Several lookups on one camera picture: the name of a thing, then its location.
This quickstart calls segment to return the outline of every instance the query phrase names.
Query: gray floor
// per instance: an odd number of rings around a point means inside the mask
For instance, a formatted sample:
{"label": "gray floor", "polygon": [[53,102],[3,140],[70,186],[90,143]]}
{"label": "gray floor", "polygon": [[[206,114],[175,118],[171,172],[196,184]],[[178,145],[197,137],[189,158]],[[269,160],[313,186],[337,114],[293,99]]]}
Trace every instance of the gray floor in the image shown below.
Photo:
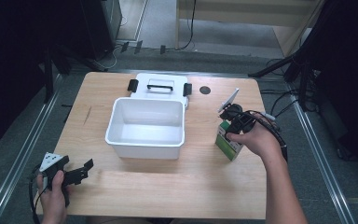
{"label": "gray floor", "polygon": [[[158,13],[167,13],[168,10],[157,10],[157,8],[172,7],[171,1],[150,0],[145,11],[145,19],[139,31],[138,40],[144,41],[144,47],[159,48],[164,44],[173,46],[172,24],[161,24],[162,28],[156,28]],[[153,71],[178,71],[202,72],[206,76],[220,77],[246,77],[245,74],[261,70],[271,58],[281,58],[279,46],[270,27],[249,25],[252,35],[243,38],[241,34],[236,37],[227,38],[235,32],[213,32],[209,29],[220,29],[219,23],[206,24],[207,22],[195,22],[194,45],[186,52],[169,51],[160,55],[157,50],[142,49],[140,53],[134,54],[133,49],[124,53],[116,52],[116,66],[109,69],[115,71],[129,70],[153,70]],[[232,27],[243,24],[232,24]],[[188,31],[186,21],[182,22],[184,33]],[[227,46],[238,45],[238,51]],[[101,61],[103,64],[113,64],[114,57],[110,56]],[[89,69],[81,64],[73,63],[70,76],[64,76],[62,88],[59,91],[57,101],[52,107],[48,120],[35,141],[32,153],[26,161],[20,179],[15,188],[10,192],[5,210],[1,214],[0,223],[31,223],[31,213],[28,203],[27,176],[32,168],[39,162],[46,151],[53,151],[60,137],[63,121],[69,113],[69,108],[62,105],[71,105],[84,76]],[[280,76],[268,75],[257,80],[260,90],[286,90],[286,83]],[[277,95],[263,94],[263,101],[267,111],[272,107]],[[26,141],[28,133],[33,128],[40,110],[43,107],[44,90],[41,90],[22,114],[15,120],[13,125],[0,141],[0,187],[7,178],[11,165]],[[279,111],[290,103],[286,97],[277,105],[275,111]],[[328,160],[334,178],[342,190],[346,202],[353,215],[353,220],[343,221],[340,217],[336,204],[333,203],[328,183],[324,179],[323,170],[315,160],[314,152],[310,146],[309,138],[305,134],[302,124],[294,107],[279,117],[278,122],[282,128],[282,136],[289,146],[289,169],[293,179],[296,193],[310,223],[358,223],[358,161],[343,161],[337,157],[336,147],[331,139],[324,122],[316,113],[308,113],[312,129],[315,131],[323,154]],[[252,220],[180,220],[180,222],[191,223],[262,223]],[[68,223],[85,223],[83,217],[69,217]]]}

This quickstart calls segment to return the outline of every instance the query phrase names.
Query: black handle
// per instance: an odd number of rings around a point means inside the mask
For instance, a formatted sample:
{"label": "black handle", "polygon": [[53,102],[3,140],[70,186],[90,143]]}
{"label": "black handle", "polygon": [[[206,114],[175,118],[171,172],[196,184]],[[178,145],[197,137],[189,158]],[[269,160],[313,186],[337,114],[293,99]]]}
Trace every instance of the black handle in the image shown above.
{"label": "black handle", "polygon": [[151,88],[163,88],[163,89],[170,89],[173,91],[172,86],[159,86],[159,85],[147,85],[147,88],[150,90]]}

